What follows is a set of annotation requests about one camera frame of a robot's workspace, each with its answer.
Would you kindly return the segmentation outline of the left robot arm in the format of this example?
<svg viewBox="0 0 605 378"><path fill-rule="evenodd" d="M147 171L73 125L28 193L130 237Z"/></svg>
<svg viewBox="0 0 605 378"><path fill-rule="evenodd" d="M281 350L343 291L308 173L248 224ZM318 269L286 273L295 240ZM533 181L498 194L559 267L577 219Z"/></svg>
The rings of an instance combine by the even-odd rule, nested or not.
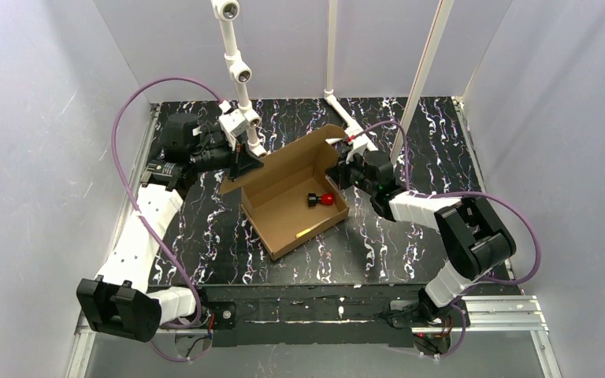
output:
<svg viewBox="0 0 605 378"><path fill-rule="evenodd" d="M251 150L255 113L223 113L202 126L192 113L168 117L161 151L150 159L134 194L135 205L116 246L93 279L82 279L76 297L91 330L148 342L162 325L178 327L185 317L197 324L202 304L192 282L150 292L149 271L162 239L184 199L204 172L223 171L235 180L263 166L263 149Z"/></svg>

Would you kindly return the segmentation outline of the yellow rectangular block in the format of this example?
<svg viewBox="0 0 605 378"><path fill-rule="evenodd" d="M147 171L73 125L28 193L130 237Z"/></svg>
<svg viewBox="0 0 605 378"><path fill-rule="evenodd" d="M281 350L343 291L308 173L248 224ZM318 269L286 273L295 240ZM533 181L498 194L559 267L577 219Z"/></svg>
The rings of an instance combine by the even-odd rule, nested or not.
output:
<svg viewBox="0 0 605 378"><path fill-rule="evenodd" d="M306 228L306 229L304 229L304 230L302 230L302 231L298 232L298 233L295 235L295 237L296 237L297 239L302 238L303 236L305 236L305 235L309 234L309 233L310 233L310 232L312 232L313 230L314 230L314 228Z"/></svg>

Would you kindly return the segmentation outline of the brown cardboard box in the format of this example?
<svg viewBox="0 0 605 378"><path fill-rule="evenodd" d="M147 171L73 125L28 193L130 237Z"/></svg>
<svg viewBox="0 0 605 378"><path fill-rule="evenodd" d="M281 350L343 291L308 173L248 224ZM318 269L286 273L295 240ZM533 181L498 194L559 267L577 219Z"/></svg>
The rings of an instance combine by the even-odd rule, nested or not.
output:
<svg viewBox="0 0 605 378"><path fill-rule="evenodd" d="M263 157L262 168L221 183L222 195L240 192L240 206L272 260L347 219L348 204L325 173L339 157L328 140L345 137L340 126L327 124ZM307 206L309 193L328 192L334 194L333 206ZM306 228L314 230L297 239Z"/></svg>

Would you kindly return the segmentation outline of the red black knob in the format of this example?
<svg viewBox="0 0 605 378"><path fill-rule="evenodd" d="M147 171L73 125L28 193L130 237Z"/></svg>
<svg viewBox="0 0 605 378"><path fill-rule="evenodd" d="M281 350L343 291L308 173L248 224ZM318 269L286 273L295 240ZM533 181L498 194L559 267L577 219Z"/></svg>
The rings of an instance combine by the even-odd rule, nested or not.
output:
<svg viewBox="0 0 605 378"><path fill-rule="evenodd" d="M333 206L335 202L335 197L333 193L324 193L323 195L318 195L316 193L309 193L307 195L307 206L309 208L314 208L316 206Z"/></svg>

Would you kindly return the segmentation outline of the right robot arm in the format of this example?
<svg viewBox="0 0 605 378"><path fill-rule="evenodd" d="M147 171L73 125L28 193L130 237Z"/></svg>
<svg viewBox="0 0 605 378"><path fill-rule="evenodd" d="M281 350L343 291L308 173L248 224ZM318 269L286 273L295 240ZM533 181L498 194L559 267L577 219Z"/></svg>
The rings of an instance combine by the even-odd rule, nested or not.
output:
<svg viewBox="0 0 605 378"><path fill-rule="evenodd" d="M513 236L486 198L427 198L409 191L383 151L368 151L350 161L340 157L326 174L339 189L364 191L378 216L418 224L440 235L447 256L444 266L418 292L415 303L388 310L383 316L386 321L408 317L423 323L445 318L455 299L517 250Z"/></svg>

